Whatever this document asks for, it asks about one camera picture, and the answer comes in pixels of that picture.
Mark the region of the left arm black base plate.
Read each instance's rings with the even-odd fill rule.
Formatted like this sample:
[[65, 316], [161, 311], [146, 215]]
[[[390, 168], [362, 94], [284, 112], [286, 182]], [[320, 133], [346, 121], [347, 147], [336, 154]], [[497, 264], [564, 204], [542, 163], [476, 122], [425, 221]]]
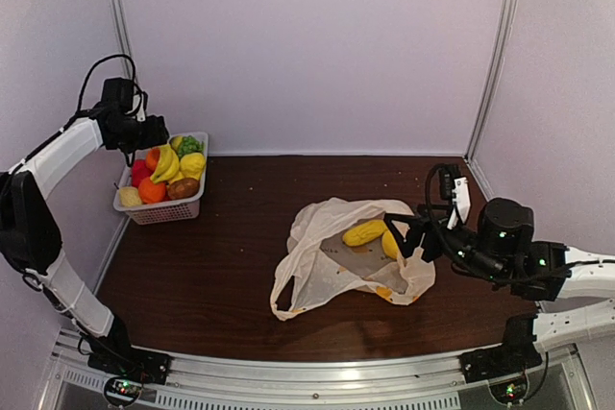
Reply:
[[120, 358], [111, 352], [92, 352], [87, 364], [94, 370], [134, 382], [163, 385], [170, 369], [171, 356], [162, 352], [132, 348], [129, 359]]

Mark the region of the orange toy fruit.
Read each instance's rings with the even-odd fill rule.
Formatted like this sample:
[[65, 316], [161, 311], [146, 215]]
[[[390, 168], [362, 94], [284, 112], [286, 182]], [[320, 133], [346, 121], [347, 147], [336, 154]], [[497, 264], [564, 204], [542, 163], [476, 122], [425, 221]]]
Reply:
[[144, 179], [137, 189], [145, 205], [163, 202], [167, 194], [167, 188], [164, 182], [153, 183], [150, 178]]

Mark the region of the cream printed plastic bag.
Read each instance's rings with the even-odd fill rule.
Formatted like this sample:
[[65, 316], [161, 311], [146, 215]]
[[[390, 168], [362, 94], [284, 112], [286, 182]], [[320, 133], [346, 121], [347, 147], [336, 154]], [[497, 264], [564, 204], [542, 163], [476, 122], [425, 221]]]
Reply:
[[430, 290], [436, 270], [421, 259], [422, 249], [392, 259], [380, 238], [355, 248], [343, 243], [345, 231], [386, 212], [413, 214], [409, 205], [384, 199], [330, 198], [302, 208], [289, 232], [287, 256], [275, 270], [270, 294], [274, 316], [287, 321], [354, 290], [395, 305], [410, 305]]

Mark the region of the green toy grape bunch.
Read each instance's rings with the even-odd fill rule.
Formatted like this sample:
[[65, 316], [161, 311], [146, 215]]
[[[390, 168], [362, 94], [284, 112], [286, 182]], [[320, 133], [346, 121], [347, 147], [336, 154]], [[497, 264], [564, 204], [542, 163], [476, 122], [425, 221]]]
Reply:
[[203, 141], [200, 141], [192, 135], [183, 136], [182, 141], [177, 148], [178, 158], [195, 153], [202, 154], [204, 151], [204, 146], [205, 144]]

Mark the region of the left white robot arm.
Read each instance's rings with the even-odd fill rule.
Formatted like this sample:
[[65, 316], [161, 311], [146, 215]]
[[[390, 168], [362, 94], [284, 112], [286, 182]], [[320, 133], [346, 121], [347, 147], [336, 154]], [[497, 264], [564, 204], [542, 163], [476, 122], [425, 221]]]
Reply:
[[47, 199], [83, 159], [118, 150], [126, 161], [167, 141], [161, 116], [146, 112], [147, 95], [132, 79], [103, 83], [100, 101], [68, 121], [1, 175], [1, 254], [33, 290], [85, 335], [92, 350], [118, 375], [131, 374], [138, 356], [124, 322], [102, 304], [65, 254]]

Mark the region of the large yellow toy lemon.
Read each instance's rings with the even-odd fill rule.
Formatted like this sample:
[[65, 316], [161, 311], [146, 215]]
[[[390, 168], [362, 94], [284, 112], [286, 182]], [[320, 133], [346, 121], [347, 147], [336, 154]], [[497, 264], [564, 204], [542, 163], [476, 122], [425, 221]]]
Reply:
[[206, 169], [207, 159], [202, 153], [191, 153], [180, 159], [180, 171], [185, 178], [199, 181]]

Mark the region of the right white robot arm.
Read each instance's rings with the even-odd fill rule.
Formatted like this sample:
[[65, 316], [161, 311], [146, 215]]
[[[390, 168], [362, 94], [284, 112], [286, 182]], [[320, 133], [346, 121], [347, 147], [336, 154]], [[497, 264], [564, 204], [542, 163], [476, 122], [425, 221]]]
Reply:
[[387, 213], [384, 222], [404, 257], [415, 250], [427, 262], [446, 256], [466, 277], [538, 303], [539, 311], [506, 321], [498, 346], [460, 355], [468, 383], [518, 374], [542, 365], [552, 349], [614, 332], [613, 256], [534, 240], [526, 206], [493, 199], [475, 230], [446, 226], [430, 208], [418, 216]]

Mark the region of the yellow toy banana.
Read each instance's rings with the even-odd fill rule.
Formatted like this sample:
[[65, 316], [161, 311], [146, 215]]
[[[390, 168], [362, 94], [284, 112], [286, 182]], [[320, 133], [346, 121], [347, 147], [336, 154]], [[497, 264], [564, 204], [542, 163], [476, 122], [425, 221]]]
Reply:
[[160, 157], [154, 173], [150, 176], [151, 182], [172, 184], [184, 178], [177, 153], [169, 144], [160, 146]]

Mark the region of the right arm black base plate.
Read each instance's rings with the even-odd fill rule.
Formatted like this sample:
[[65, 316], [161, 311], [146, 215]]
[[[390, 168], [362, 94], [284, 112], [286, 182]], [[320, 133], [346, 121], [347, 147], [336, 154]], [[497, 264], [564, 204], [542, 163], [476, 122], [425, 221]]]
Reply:
[[499, 345], [488, 349], [464, 352], [459, 356], [467, 383], [491, 380], [509, 374], [520, 374], [543, 363], [533, 344], [524, 346]]

